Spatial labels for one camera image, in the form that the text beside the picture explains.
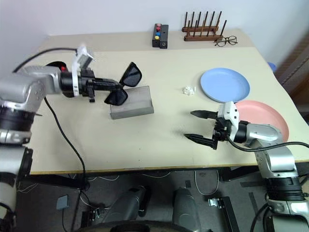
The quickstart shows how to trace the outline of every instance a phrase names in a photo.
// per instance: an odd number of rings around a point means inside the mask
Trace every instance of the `pink plate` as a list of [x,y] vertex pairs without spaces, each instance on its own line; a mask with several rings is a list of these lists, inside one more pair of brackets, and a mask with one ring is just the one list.
[[239,118],[256,124],[270,124],[279,129],[286,142],[289,138],[289,128],[284,118],[274,108],[259,101],[239,101],[236,103]]

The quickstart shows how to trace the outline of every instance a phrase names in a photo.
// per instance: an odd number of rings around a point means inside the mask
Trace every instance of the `blue plate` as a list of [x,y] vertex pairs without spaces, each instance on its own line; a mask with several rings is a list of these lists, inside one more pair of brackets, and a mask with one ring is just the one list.
[[206,71],[201,77],[204,93],[217,102],[238,102],[245,99],[250,92],[250,85],[240,73],[226,68]]

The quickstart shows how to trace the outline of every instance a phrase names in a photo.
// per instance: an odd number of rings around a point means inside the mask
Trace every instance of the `white tissue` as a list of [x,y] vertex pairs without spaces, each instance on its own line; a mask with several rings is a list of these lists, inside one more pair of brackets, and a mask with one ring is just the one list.
[[183,88],[183,93],[184,93],[185,95],[190,96],[190,95],[195,94],[196,90],[197,90],[196,87],[193,87],[193,88],[192,88],[191,86],[186,86],[185,88]]

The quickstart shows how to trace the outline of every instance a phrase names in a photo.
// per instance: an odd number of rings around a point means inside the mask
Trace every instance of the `table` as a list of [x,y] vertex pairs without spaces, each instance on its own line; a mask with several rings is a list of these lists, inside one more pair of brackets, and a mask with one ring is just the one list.
[[[48,96],[60,124],[82,155],[87,172],[120,172],[211,168],[256,165],[254,153],[241,152],[228,142],[218,149],[198,145],[184,133],[211,138],[214,120],[190,115],[193,110],[217,111],[220,103],[209,99],[199,86],[201,75],[209,69],[225,67],[244,75],[250,83],[248,100],[264,102],[276,109],[289,127],[288,141],[309,143],[309,127],[289,95],[276,80],[267,62],[250,39],[240,30],[238,44],[219,48],[212,42],[184,42],[184,33],[169,33],[169,48],[151,47],[151,32],[54,36],[39,50],[55,46],[77,47],[82,42],[92,49],[95,61],[90,67],[96,77],[120,80],[131,61],[142,72],[138,86],[150,86],[154,114],[112,120],[110,107],[103,103],[108,92],[96,92],[96,102],[88,98]],[[73,53],[46,54],[31,64],[46,65],[63,61],[70,68]],[[193,96],[182,94],[196,86]],[[31,174],[65,174],[82,170],[81,164],[62,138],[54,118],[43,102],[31,128],[28,147],[34,149]],[[305,147],[290,146],[296,162],[309,161]]]

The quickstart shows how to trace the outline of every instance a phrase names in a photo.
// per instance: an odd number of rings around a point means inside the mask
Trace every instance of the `gray carpet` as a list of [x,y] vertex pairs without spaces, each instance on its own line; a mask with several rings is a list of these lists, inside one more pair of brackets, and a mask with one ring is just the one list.
[[[152,188],[152,197],[149,202],[147,214],[142,220],[172,220],[172,197],[174,190],[185,187],[185,181],[190,180],[190,191],[198,206],[202,232],[209,229],[214,232],[225,232],[224,213],[222,209],[210,207],[208,198],[229,196],[232,202],[240,231],[249,231],[252,219],[257,208],[264,203],[265,188],[242,187],[255,181],[261,181],[259,173],[231,181],[220,182],[218,191],[210,197],[199,194],[194,184],[194,171],[171,172],[164,178],[151,178],[141,174],[122,174],[116,181],[107,181],[97,178],[91,182],[90,189],[86,192],[90,201],[111,205],[115,199],[129,188],[138,185],[149,185]],[[200,190],[204,193],[212,192],[216,186],[217,174],[215,170],[203,170],[197,172],[197,182]],[[58,197],[69,195],[70,207],[64,211],[64,224],[67,230],[71,228],[78,191],[70,188],[60,188],[47,185],[38,185],[31,192],[17,194],[17,232],[54,232],[63,231],[61,219],[62,212],[56,210]],[[76,215],[75,229],[80,227],[81,215],[87,206],[80,202]],[[257,222],[256,231],[262,231],[261,220]]]

